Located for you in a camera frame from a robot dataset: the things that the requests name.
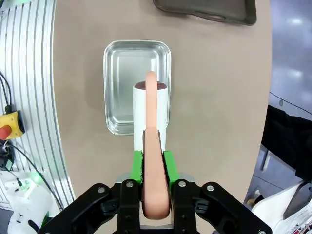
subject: red button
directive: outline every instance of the red button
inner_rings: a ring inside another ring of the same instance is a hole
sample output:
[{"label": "red button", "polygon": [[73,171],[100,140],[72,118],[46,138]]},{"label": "red button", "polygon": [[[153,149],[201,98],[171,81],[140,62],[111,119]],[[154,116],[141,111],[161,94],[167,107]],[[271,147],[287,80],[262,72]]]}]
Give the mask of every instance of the red button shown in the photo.
[{"label": "red button", "polygon": [[0,139],[5,140],[7,137],[11,134],[12,129],[9,125],[5,125],[2,128],[0,128]]}]

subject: stainless steel tray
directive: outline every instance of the stainless steel tray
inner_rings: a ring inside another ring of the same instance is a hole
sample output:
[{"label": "stainless steel tray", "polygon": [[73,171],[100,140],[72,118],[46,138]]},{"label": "stainless steel tray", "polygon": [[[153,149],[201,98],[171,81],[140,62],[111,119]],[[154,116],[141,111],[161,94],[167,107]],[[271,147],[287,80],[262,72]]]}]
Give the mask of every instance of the stainless steel tray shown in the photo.
[{"label": "stainless steel tray", "polygon": [[171,52],[165,43],[154,40],[118,40],[106,47],[105,113],[107,127],[112,133],[133,134],[132,87],[144,81],[148,71],[156,72],[157,80],[168,86],[170,102]]},{"label": "stainless steel tray", "polygon": [[252,26],[257,21],[254,0],[153,0],[166,12],[182,13],[218,22]]}]

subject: black bracket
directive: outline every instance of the black bracket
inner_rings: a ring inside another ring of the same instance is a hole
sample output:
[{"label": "black bracket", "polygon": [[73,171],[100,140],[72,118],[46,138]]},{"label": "black bracket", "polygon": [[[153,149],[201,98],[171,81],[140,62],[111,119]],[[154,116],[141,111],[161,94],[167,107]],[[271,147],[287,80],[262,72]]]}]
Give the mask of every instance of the black bracket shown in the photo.
[{"label": "black bracket", "polygon": [[195,214],[220,234],[272,234],[268,225],[217,183],[199,187],[183,179],[171,187],[173,226],[143,229],[139,220],[141,191],[142,187],[131,179],[112,188],[95,184],[38,234],[93,234],[115,214],[118,214],[116,234],[197,234]]}]

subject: black tray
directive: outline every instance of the black tray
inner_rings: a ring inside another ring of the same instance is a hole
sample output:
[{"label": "black tray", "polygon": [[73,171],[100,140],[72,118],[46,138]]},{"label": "black tray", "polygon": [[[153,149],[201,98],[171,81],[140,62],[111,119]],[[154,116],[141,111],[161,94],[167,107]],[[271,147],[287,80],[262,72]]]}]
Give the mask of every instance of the black tray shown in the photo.
[{"label": "black tray", "polygon": [[218,22],[254,25],[255,0],[153,0],[165,12],[182,13]]}]

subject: table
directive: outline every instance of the table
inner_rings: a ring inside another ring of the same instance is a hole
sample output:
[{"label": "table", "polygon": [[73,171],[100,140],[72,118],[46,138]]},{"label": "table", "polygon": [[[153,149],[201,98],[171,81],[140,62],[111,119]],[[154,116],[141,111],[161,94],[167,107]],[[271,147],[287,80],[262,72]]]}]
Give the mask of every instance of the table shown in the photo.
[{"label": "table", "polygon": [[[269,0],[256,0],[257,23],[240,26],[157,10],[151,0],[58,1],[54,92],[60,136],[76,196],[112,186],[132,166],[133,137],[106,127],[103,53],[120,39],[152,39],[172,53],[167,149],[198,185],[215,181],[243,201],[266,116],[272,63]],[[100,228],[110,233],[116,219]],[[168,220],[143,224],[160,225]],[[213,228],[198,221],[201,233]]]}]

